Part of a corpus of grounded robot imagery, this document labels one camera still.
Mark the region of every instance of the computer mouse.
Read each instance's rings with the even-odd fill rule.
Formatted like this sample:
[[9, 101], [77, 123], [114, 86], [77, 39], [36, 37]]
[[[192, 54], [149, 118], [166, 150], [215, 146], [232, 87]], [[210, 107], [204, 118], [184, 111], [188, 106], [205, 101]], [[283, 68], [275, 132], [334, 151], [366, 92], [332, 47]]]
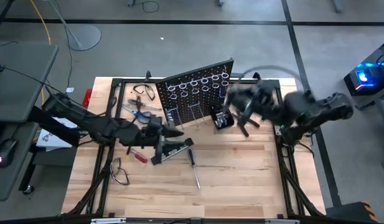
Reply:
[[0, 168], [5, 168], [11, 165], [13, 155], [15, 154], [17, 140], [10, 138], [5, 139], [0, 143]]

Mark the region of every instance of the yellow cable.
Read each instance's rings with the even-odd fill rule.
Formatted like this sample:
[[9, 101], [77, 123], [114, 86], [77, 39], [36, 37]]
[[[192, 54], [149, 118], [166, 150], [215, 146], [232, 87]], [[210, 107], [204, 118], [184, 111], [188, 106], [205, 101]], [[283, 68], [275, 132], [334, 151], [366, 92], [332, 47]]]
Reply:
[[47, 36], [48, 36], [48, 43], [50, 45], [50, 36], [49, 36], [49, 31], [48, 31], [47, 25], [45, 24], [45, 21], [42, 18], [40, 11], [38, 11], [37, 6], [35, 6], [34, 1], [30, 0], [30, 2], [34, 6], [35, 11], [37, 12], [38, 16], [40, 17], [42, 24], [44, 25], [45, 31], [47, 32]]
[[[47, 27], [47, 25], [45, 24], [45, 21], [44, 21], [44, 19], [42, 18], [41, 14], [40, 14], [40, 11], [38, 11], [37, 6], [35, 6], [34, 1], [33, 1], [33, 0], [30, 0], [30, 2], [31, 2], [31, 4], [33, 5], [33, 7], [34, 7], [35, 11], [37, 12], [38, 16], [40, 17], [40, 20], [41, 20], [42, 24], [44, 25], [45, 31], [46, 31], [47, 36], [48, 36], [48, 44], [50, 45], [50, 35], [49, 35], [48, 27]], [[45, 97], [44, 97], [44, 86], [43, 86], [43, 87], [41, 88], [41, 106], [44, 104], [44, 101], [45, 101], [44, 98], [45, 98]]]

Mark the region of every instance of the safety glasses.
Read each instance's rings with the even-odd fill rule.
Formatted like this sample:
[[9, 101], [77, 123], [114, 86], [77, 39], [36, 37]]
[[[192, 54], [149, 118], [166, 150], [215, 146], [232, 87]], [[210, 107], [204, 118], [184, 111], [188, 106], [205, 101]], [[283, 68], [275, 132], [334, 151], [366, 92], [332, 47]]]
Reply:
[[[121, 172], [124, 172], [126, 182], [122, 181], [123, 176], [121, 175]], [[113, 159], [113, 161], [110, 164], [110, 176], [113, 178], [113, 180], [121, 185], [127, 186], [129, 185], [129, 179], [127, 172], [121, 168], [121, 158]]]
[[156, 94], [154, 93], [154, 90], [152, 89], [152, 87], [147, 85], [147, 84], [143, 84], [143, 83], [136, 84], [134, 86], [133, 90], [139, 94], [146, 92], [146, 94], [148, 94], [150, 100], [154, 100], [154, 98], [156, 97]]

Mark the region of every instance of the red object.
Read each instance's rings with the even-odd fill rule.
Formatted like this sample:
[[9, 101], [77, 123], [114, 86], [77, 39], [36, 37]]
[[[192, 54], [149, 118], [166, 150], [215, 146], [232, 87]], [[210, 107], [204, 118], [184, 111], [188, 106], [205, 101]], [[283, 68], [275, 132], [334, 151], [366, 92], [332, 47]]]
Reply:
[[92, 95], [92, 89], [89, 88], [87, 89], [87, 92], [85, 92], [84, 100], [82, 101], [82, 105], [86, 108], [90, 104], [91, 95]]
[[139, 161], [141, 161], [143, 163], [147, 163], [148, 162], [148, 159], [144, 155], [142, 155], [141, 153], [135, 151], [134, 149], [131, 149], [130, 153], [132, 153], [135, 156], [135, 158], [137, 158]]

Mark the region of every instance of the screwdriver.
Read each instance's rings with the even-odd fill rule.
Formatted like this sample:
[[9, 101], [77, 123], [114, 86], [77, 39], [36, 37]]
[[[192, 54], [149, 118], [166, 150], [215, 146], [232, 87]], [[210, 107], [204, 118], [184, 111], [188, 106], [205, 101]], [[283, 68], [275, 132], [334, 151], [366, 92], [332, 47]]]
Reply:
[[153, 108], [153, 109], [157, 109], [157, 110], [162, 110], [161, 108], [158, 108], [158, 107], [155, 107], [155, 106], [151, 106], [151, 105], [147, 105], [145, 103], [142, 103], [138, 100], [133, 100], [133, 99], [130, 99], [128, 100], [128, 103], [131, 103], [132, 105], [136, 105], [136, 106], [147, 106], [149, 108]]
[[193, 152], [191, 149], [189, 149], [189, 157], [190, 157], [190, 162], [192, 163], [194, 176], [196, 177], [197, 187], [200, 189], [200, 182], [199, 182], [199, 178], [197, 177], [197, 172], [196, 172], [196, 164], [194, 163]]
[[134, 157], [137, 158], [139, 161], [141, 161], [143, 163], [148, 162], [148, 159], [144, 155], [142, 155], [141, 153], [137, 152], [135, 149], [131, 148], [131, 150], [129, 152], [132, 153], [134, 155]]

